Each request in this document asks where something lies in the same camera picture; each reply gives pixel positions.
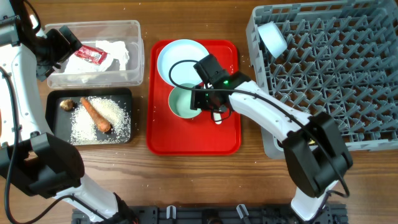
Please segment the white plastic spoon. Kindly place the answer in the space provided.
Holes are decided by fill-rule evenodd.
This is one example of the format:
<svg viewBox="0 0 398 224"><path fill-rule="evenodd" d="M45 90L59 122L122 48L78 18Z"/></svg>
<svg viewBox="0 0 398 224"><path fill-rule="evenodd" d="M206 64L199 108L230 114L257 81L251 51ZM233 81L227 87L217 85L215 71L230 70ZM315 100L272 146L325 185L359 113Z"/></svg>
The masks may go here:
<svg viewBox="0 0 398 224"><path fill-rule="evenodd" d="M212 115L213 115L213 119L214 119L216 124L221 124L222 123L222 118L221 118L221 115L219 113L213 112Z"/></svg>

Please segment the mint green bowl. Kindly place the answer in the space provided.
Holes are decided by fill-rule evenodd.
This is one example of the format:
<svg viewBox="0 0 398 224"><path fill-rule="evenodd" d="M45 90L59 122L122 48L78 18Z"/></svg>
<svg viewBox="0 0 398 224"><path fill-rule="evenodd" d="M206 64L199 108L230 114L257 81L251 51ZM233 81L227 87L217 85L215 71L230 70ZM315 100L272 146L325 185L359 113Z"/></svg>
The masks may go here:
<svg viewBox="0 0 398 224"><path fill-rule="evenodd" d="M201 109L191 109L192 91L175 87L169 94L169 108L175 116L190 119L198 116Z"/></svg>

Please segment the light blue plate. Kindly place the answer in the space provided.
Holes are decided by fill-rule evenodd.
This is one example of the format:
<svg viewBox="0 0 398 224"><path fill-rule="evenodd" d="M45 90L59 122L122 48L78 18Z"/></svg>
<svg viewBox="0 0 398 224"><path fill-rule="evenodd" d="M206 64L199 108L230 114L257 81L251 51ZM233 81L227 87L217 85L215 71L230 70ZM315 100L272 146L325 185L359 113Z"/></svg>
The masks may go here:
<svg viewBox="0 0 398 224"><path fill-rule="evenodd" d="M193 60L193 62L184 62L176 65L172 70L172 79L178 84L190 83L197 85L201 83L201 78L193 66L196 61L205 58L208 54L208 50L194 40L175 40L160 51L157 57L158 73L164 82L174 86L169 78L169 70L172 65L182 60Z"/></svg>

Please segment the red snack wrapper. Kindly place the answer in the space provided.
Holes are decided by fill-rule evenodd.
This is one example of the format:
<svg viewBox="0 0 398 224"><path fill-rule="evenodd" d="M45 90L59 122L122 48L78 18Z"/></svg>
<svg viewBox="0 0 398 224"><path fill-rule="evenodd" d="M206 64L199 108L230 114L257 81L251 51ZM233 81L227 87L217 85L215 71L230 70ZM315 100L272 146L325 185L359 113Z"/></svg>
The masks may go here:
<svg viewBox="0 0 398 224"><path fill-rule="evenodd" d="M107 57L107 53L103 50L90 47L87 45L82 45L79 50L75 52L75 55L89 63L95 65L101 65Z"/></svg>

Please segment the brown food scrap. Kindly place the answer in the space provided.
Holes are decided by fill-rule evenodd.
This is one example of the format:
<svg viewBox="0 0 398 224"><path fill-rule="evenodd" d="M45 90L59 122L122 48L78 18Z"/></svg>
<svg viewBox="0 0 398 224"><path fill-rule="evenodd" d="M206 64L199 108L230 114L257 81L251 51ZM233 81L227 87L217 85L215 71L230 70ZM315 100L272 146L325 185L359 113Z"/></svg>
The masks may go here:
<svg viewBox="0 0 398 224"><path fill-rule="evenodd" d="M60 102L60 107L64 111L71 111L75 107L75 102L72 99L63 100Z"/></svg>

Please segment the white tissue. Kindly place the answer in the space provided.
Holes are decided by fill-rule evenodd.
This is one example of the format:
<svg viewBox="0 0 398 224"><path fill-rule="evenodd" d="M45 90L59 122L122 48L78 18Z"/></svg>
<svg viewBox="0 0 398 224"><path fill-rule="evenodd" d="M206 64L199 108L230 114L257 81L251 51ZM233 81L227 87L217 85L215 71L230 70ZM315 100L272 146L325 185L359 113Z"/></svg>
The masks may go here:
<svg viewBox="0 0 398 224"><path fill-rule="evenodd" d="M105 51L108 55L101 65L89 63L73 54L65 67L65 73L92 73L111 70L126 70L129 61L129 52L123 41L109 42L98 40L94 48Z"/></svg>

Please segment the light blue bowl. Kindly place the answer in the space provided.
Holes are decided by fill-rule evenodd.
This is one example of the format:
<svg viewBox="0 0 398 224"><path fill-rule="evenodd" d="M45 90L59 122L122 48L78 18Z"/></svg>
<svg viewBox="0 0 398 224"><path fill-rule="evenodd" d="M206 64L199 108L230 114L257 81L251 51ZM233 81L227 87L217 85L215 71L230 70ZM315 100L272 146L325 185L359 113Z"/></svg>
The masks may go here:
<svg viewBox="0 0 398 224"><path fill-rule="evenodd" d="M274 22L258 27L258 33L264 45L274 58L282 55L287 49L287 42Z"/></svg>

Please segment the white rice pile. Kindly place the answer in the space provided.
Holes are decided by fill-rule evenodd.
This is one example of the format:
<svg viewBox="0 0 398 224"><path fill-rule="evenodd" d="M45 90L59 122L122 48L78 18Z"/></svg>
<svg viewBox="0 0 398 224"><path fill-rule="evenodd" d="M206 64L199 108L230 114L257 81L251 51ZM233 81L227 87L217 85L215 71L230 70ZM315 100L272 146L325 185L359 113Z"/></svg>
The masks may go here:
<svg viewBox="0 0 398 224"><path fill-rule="evenodd" d="M91 117L92 112L83 103L78 103L72 112L72 133L68 142L73 145L124 144L130 140L131 115L126 102L99 96L86 97L85 101L103 119L96 122ZM109 123L109 130L100 131L98 125L104 121Z"/></svg>

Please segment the orange carrot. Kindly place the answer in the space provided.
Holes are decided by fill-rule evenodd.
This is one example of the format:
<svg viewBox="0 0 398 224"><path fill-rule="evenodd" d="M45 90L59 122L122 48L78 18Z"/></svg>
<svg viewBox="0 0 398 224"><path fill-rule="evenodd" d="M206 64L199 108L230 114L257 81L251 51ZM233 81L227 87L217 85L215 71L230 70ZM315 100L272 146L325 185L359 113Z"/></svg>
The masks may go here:
<svg viewBox="0 0 398 224"><path fill-rule="evenodd" d="M97 110L93 107L93 105L85 98L80 98L80 103L86 109L90 117L92 118L97 129L103 133L107 133L111 130L111 123L105 119L102 115L100 115Z"/></svg>

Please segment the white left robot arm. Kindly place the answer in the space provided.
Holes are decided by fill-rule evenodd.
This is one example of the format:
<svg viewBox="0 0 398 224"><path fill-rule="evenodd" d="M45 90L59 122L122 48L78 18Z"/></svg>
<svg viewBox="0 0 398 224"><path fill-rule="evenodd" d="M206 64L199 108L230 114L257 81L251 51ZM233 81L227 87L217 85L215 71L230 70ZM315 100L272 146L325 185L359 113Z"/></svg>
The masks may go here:
<svg viewBox="0 0 398 224"><path fill-rule="evenodd" d="M28 196L66 202L93 223L138 223L120 197L100 187L85 173L77 148L53 135L41 104L37 83L81 48L68 27L40 35L28 1L1 2L1 175L4 208L10 187Z"/></svg>

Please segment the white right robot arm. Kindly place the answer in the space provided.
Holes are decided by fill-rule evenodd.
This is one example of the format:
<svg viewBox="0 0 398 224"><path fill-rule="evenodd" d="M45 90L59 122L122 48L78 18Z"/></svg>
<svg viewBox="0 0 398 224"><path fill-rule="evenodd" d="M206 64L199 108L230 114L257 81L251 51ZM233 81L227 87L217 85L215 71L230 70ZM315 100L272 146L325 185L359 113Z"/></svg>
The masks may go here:
<svg viewBox="0 0 398 224"><path fill-rule="evenodd" d="M314 220L334 186L344 183L353 159L335 120L325 112L311 115L264 92L247 75L230 75L214 55L193 68L203 82L192 92L192 108L227 108L244 115L271 133L282 145L290 178L297 189L290 206L303 221Z"/></svg>

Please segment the clear plastic waste bin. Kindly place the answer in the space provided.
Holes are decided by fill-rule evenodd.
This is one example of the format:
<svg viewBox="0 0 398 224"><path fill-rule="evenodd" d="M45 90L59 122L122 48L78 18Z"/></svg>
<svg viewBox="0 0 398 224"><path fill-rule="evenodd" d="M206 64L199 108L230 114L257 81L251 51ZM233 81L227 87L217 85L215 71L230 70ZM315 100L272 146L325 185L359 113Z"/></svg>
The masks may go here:
<svg viewBox="0 0 398 224"><path fill-rule="evenodd" d="M111 70L92 73L65 73L68 62L62 63L47 79L53 89L97 88L104 86L137 86L144 79L144 42L141 25L137 20L94 21L47 24L45 31L67 26L83 45L94 47L98 40L109 42L123 41L129 52L126 70Z"/></svg>

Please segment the gray dishwasher rack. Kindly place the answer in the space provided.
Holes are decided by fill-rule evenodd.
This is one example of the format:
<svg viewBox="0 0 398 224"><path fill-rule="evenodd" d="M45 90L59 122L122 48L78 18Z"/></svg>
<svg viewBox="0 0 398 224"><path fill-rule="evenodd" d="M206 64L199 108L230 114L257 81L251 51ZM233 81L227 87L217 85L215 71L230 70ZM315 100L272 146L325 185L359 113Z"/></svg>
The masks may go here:
<svg viewBox="0 0 398 224"><path fill-rule="evenodd" d="M287 49L274 58L258 27L274 22ZM326 1L258 6L246 27L259 87L338 124L349 150L397 148L397 3Z"/></svg>

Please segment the red serving tray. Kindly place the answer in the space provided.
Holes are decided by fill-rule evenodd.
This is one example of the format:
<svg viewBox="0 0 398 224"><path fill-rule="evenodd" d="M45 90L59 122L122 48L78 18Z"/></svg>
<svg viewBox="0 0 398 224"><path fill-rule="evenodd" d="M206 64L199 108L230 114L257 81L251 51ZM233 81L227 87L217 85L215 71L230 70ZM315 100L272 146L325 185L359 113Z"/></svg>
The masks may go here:
<svg viewBox="0 0 398 224"><path fill-rule="evenodd" d="M225 156L235 153L241 145L241 117L232 113L221 124L202 112L192 119L175 116L168 99L173 87L161 79L157 69L160 51L171 40L160 40L150 54L150 75L147 110L147 147L162 156Z"/></svg>

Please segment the black mounting rail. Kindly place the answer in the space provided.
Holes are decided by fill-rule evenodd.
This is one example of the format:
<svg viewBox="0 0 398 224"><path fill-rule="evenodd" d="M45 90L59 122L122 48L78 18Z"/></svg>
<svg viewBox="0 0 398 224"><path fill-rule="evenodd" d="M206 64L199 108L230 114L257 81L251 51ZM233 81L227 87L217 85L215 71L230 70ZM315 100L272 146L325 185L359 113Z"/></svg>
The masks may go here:
<svg viewBox="0 0 398 224"><path fill-rule="evenodd" d="M130 207L139 217L139 223L326 223L348 224L348 212L344 204L327 203L312 221L303 221L294 213L290 205L266 205L263 207L196 207L167 208ZM87 215L74 210L71 223L92 223Z"/></svg>

